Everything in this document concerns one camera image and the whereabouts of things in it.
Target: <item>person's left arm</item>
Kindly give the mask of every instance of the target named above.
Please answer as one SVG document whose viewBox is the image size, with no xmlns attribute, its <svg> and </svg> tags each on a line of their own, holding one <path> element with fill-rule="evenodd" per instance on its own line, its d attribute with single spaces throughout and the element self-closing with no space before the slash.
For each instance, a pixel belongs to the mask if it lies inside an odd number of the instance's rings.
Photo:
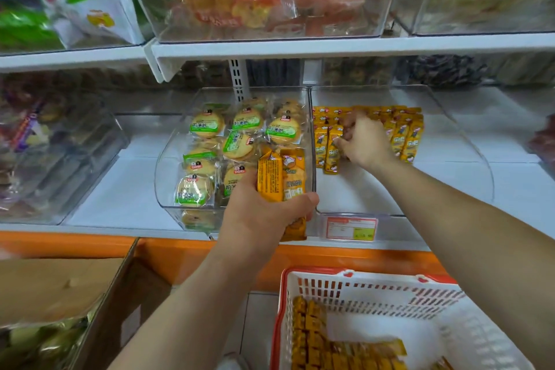
<svg viewBox="0 0 555 370">
<path fill-rule="evenodd" d="M 309 216 L 315 193 L 269 203 L 256 173 L 235 187 L 218 242 L 199 268 L 150 316 L 109 370 L 212 370 L 235 315 L 285 227 Z"/>
</svg>

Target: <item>white plastic basket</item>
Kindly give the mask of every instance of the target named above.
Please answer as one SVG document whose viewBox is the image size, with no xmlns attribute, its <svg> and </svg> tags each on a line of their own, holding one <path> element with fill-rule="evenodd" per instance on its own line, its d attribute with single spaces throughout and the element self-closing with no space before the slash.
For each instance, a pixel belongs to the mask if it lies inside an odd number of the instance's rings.
<svg viewBox="0 0 555 370">
<path fill-rule="evenodd" d="M 509 338 L 450 278 L 331 268 L 291 268 L 281 276 L 270 370 L 291 369 L 293 298 L 328 308 L 330 340 L 403 340 L 409 370 L 444 356 L 455 370 L 530 370 Z"/>
</svg>

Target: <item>price tag holder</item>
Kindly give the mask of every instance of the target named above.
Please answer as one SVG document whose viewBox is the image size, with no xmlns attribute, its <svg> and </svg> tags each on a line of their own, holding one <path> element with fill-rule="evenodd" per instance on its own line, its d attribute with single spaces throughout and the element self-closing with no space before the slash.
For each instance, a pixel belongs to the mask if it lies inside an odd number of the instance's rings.
<svg viewBox="0 0 555 370">
<path fill-rule="evenodd" d="M 377 218 L 328 217 L 326 238 L 331 240 L 373 241 Z"/>
</svg>

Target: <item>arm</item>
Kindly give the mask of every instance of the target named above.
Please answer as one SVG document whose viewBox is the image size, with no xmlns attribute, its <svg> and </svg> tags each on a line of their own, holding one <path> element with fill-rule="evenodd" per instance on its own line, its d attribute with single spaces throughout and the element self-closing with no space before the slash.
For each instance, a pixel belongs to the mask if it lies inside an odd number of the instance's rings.
<svg viewBox="0 0 555 370">
<path fill-rule="evenodd" d="M 256 191 L 256 173 L 247 172 L 232 193 L 214 248 L 109 370 L 214 369 L 239 306 L 285 227 L 309 216 L 317 203 L 315 193 L 269 203 Z"/>
<path fill-rule="evenodd" d="M 345 155 L 385 186 L 449 274 L 536 369 L 553 368 L 555 240 L 400 162 L 379 121 L 357 114 L 345 129 L 336 142 Z"/>
</svg>

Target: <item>hand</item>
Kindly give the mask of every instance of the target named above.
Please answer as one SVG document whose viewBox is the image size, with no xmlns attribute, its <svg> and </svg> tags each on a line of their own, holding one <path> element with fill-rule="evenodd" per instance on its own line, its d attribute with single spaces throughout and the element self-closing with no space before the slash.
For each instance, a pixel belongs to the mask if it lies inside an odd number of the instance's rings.
<svg viewBox="0 0 555 370">
<path fill-rule="evenodd" d="M 343 124 L 343 138 L 336 138 L 334 144 L 353 163 L 372 174 L 397 161 L 382 123 L 371 120 L 362 111 L 347 117 Z"/>
<path fill-rule="evenodd" d="M 256 172 L 247 170 L 233 189 L 215 249 L 230 264 L 258 272 L 274 254 L 285 227 L 301 217 L 310 219 L 318 202 L 314 192 L 268 202 L 256 191 Z"/>
</svg>

